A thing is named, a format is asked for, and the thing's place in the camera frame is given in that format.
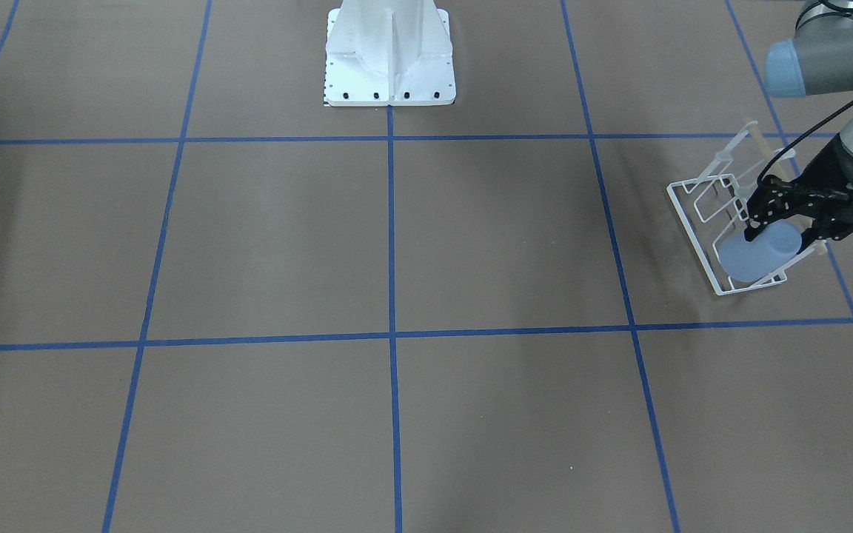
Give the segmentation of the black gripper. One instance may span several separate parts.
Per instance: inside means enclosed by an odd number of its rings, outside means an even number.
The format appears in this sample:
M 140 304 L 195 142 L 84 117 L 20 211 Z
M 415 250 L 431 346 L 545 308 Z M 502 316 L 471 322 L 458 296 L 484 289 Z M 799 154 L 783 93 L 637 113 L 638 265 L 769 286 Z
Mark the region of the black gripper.
M 799 215 L 810 219 L 798 252 L 816 241 L 842 240 L 853 233 L 853 154 L 836 136 L 798 178 L 761 178 L 746 202 L 745 242 L 776 221 Z

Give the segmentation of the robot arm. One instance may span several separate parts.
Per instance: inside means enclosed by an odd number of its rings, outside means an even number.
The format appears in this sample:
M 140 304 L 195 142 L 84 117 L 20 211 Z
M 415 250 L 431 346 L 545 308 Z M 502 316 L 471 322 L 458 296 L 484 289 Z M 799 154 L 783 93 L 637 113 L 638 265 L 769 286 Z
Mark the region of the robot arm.
M 806 1 L 791 39 L 769 48 L 765 84 L 780 98 L 853 91 L 853 1 Z M 853 233 L 853 118 L 795 179 L 782 180 L 765 167 L 746 209 L 749 242 L 795 215 L 811 221 L 802 249 Z

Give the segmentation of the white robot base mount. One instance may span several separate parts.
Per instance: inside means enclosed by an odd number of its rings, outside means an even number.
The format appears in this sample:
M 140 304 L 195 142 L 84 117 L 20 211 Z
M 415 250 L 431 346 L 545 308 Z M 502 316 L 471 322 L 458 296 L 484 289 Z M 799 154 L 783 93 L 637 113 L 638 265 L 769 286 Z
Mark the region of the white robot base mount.
M 328 11 L 326 38 L 327 106 L 456 101 L 450 17 L 433 1 L 343 1 Z

